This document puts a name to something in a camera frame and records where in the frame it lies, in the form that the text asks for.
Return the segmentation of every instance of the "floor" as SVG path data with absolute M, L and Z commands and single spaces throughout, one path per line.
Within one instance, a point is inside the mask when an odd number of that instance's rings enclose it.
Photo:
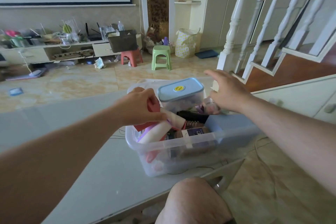
M 267 47 L 262 47 L 259 58 Z M 151 70 L 152 56 L 144 54 L 144 63 L 132 68 L 107 63 L 101 70 L 93 65 L 77 64 L 51 69 L 37 79 L 0 82 L 0 112 L 81 98 L 127 89 L 140 79 L 182 79 L 203 77 L 205 69 L 215 69 L 218 58 L 182 59 L 172 55 L 172 70 Z M 21 87 L 23 94 L 11 97 L 8 90 Z M 259 142 L 260 157 L 274 177 L 257 159 L 255 150 L 247 155 L 223 197 L 237 223 L 336 223 L 336 198 L 309 177 L 269 139 Z

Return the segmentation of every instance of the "cabinet knob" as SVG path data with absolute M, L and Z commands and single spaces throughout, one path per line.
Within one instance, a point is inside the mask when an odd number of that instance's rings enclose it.
M 328 104 L 326 107 L 323 109 L 325 113 L 332 113 L 336 110 L 336 104 Z

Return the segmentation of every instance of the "red plastic stool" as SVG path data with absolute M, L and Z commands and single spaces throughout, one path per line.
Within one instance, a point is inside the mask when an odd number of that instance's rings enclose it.
M 131 61 L 132 67 L 137 67 L 137 57 L 139 57 L 141 63 L 143 63 L 139 48 L 134 51 L 121 52 L 121 64 L 122 65 L 124 65 L 124 57 L 127 57 Z

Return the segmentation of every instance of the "laundry bag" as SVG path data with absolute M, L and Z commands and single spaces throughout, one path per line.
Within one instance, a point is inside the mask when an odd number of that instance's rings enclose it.
M 197 31 L 181 28 L 177 31 L 175 55 L 180 58 L 190 58 L 195 55 Z

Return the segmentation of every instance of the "blue mat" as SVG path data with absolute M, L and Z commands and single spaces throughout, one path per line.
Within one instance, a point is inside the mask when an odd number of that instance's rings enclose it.
M 206 58 L 212 58 L 217 57 L 219 54 L 215 52 L 214 50 L 208 50 L 203 52 L 197 52 L 195 55 L 200 59 L 206 59 Z

